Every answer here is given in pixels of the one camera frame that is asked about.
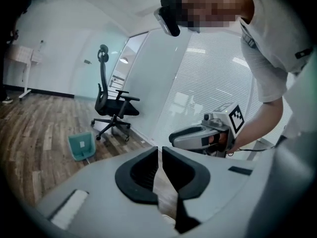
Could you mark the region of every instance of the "chair base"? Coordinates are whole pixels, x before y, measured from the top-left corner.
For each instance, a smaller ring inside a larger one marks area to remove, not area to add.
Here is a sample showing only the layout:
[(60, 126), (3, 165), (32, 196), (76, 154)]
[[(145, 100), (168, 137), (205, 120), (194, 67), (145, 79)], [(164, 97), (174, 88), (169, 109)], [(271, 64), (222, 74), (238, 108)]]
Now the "chair base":
[(101, 139), (101, 135), (104, 134), (110, 128), (113, 128), (113, 127), (117, 127), (125, 135), (125, 141), (126, 142), (129, 140), (129, 137), (130, 137), (129, 129), (131, 127), (131, 124), (128, 123), (128, 122), (123, 122), (123, 121), (118, 120), (118, 116), (114, 115), (112, 117), (112, 119), (93, 119), (91, 121), (91, 125), (94, 125), (96, 121), (109, 123), (102, 131), (100, 131), (98, 133), (98, 135), (96, 136), (96, 140), (100, 140)]

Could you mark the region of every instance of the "white desk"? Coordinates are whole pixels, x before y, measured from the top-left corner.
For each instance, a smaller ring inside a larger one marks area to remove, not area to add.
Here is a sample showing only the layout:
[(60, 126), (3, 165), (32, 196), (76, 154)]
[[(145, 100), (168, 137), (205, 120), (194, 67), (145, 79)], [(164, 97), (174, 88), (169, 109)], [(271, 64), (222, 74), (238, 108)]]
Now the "white desk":
[(35, 62), (36, 64), (42, 62), (42, 55), (32, 48), (11, 45), (6, 53), (5, 58), (26, 64), (24, 93), (19, 96), (19, 98), (22, 99), (25, 95), (31, 92), (31, 89), (28, 89), (28, 83), (32, 62)]

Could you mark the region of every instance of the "black office chair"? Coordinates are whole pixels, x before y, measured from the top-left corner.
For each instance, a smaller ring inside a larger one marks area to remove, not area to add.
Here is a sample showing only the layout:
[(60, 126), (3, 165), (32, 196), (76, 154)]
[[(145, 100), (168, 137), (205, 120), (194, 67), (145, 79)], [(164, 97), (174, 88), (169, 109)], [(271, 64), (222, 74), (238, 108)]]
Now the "black office chair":
[(100, 84), (99, 93), (95, 104), (95, 110), (101, 116), (111, 116), (112, 119), (93, 119), (91, 121), (91, 125), (95, 124), (95, 121), (107, 122), (109, 123), (107, 127), (105, 127), (99, 134), (96, 136), (96, 140), (101, 139), (101, 135), (107, 131), (108, 129), (116, 126), (123, 134), (125, 134), (125, 141), (129, 140), (129, 129), (131, 124), (127, 122), (123, 122), (118, 120), (118, 118), (123, 118), (124, 115), (127, 116), (137, 116), (139, 111), (137, 111), (130, 101), (140, 101), (138, 98), (134, 98), (131, 96), (122, 95), (122, 93), (129, 93), (126, 91), (116, 90), (118, 92), (118, 96), (115, 100), (108, 99), (108, 89), (106, 83), (106, 65), (105, 63), (109, 60), (108, 55), (108, 47), (106, 45), (101, 45), (100, 50), (98, 51), (98, 60), (100, 62), (100, 74), (101, 74), (101, 82), (103, 85), (103, 91), (101, 90)]

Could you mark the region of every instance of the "white shirt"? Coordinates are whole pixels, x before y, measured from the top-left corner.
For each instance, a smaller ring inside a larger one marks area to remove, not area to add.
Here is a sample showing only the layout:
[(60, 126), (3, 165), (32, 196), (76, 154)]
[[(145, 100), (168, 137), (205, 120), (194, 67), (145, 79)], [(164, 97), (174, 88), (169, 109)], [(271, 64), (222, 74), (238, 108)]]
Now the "white shirt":
[(253, 0), (250, 24), (241, 19), (242, 53), (257, 80), (259, 101), (271, 102), (287, 91), (287, 73), (299, 73), (312, 51), (301, 20), (284, 0)]

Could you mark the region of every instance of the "shoe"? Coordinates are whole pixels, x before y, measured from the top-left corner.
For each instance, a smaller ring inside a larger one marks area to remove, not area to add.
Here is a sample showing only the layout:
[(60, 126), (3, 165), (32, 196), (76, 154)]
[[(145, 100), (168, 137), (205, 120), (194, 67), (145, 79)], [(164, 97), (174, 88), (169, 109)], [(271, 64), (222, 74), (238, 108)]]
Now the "shoe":
[(171, 218), (170, 216), (168, 216), (166, 214), (162, 214), (162, 216), (167, 221), (167, 223), (169, 223), (170, 225), (175, 227), (176, 221), (173, 218)]
[(13, 102), (13, 100), (10, 97), (6, 97), (6, 99), (4, 101), (2, 101), (2, 103), (5, 103), (5, 104), (10, 104), (12, 102)]

